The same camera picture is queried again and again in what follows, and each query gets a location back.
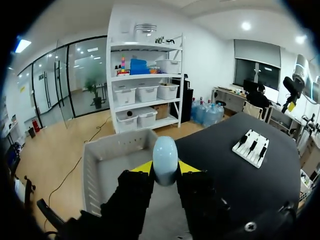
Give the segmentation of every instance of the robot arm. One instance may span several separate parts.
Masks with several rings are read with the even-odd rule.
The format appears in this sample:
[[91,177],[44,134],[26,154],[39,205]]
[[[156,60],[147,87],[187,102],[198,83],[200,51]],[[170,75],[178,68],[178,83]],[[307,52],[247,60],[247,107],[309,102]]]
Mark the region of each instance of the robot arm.
[[301,94],[312,104],[320,104],[320,82],[313,81],[309,69],[309,62],[301,54],[297,56],[292,79],[286,77],[283,81],[283,85],[290,92],[290,97],[288,97],[286,103],[283,105],[283,113],[285,113],[287,109],[289,109],[290,112],[292,111]]

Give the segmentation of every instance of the wooden floor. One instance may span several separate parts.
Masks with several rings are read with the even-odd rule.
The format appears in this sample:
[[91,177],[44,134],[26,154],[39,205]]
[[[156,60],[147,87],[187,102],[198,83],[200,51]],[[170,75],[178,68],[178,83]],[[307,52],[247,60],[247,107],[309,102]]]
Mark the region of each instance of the wooden floor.
[[[42,229],[44,229],[45,217],[36,206],[36,201],[43,198],[48,204],[49,194],[60,185],[80,159],[84,142],[98,131],[97,126],[101,126],[108,119],[93,140],[115,133],[109,117],[109,110],[82,116],[69,121],[68,128],[64,122],[60,122],[42,129],[35,138],[26,139],[16,175],[24,184],[24,176],[27,175],[36,185],[33,214]],[[155,131],[158,136],[179,139],[202,129],[202,126],[193,122],[185,122],[181,128],[166,126]],[[52,194],[50,207],[65,221],[70,217],[80,216],[80,210],[84,208],[82,161],[68,176],[61,188]],[[54,227],[47,222],[45,230],[53,231]]]

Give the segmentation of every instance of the gray plastic basket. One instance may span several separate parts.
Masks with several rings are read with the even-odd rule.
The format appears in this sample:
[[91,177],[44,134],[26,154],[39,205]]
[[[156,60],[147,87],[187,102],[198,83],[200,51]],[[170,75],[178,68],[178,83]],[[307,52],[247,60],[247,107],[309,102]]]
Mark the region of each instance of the gray plastic basket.
[[[158,136],[151,129],[124,132],[88,142],[83,148],[83,199],[87,212],[100,216],[118,186],[124,170],[132,170],[152,160]],[[189,231],[177,185],[154,183],[140,240],[171,240]]]

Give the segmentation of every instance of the computer monitor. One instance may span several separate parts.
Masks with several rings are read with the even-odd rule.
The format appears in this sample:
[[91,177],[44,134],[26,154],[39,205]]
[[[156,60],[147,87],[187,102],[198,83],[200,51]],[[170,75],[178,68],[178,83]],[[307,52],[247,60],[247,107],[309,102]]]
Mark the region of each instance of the computer monitor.
[[243,81],[243,90],[246,92],[254,92],[257,91],[259,84],[253,81],[244,80]]
[[266,96],[266,98],[271,102],[277,103],[279,91],[268,86],[264,86],[264,87],[265,87],[264,95]]

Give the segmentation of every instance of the fluorescent light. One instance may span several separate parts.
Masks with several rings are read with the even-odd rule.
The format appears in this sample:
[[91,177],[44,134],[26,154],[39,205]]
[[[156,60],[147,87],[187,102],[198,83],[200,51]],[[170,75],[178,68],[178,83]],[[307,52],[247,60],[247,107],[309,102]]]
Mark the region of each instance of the fluorescent light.
[[15,52],[17,54],[21,53],[23,50],[25,50],[29,45],[31,44],[30,41],[27,41],[27,40],[23,40],[21,39],[18,46],[16,47],[15,49]]
[[91,52],[94,52],[94,51],[98,51],[98,48],[97,47],[95,47],[95,48],[90,48],[90,49],[88,49],[87,50],[89,53],[91,53]]
[[243,22],[241,25],[242,29],[245,31],[249,31],[251,29],[251,24],[247,21]]
[[304,44],[306,40],[307,40],[307,35],[297,36],[295,38],[295,41],[297,44]]

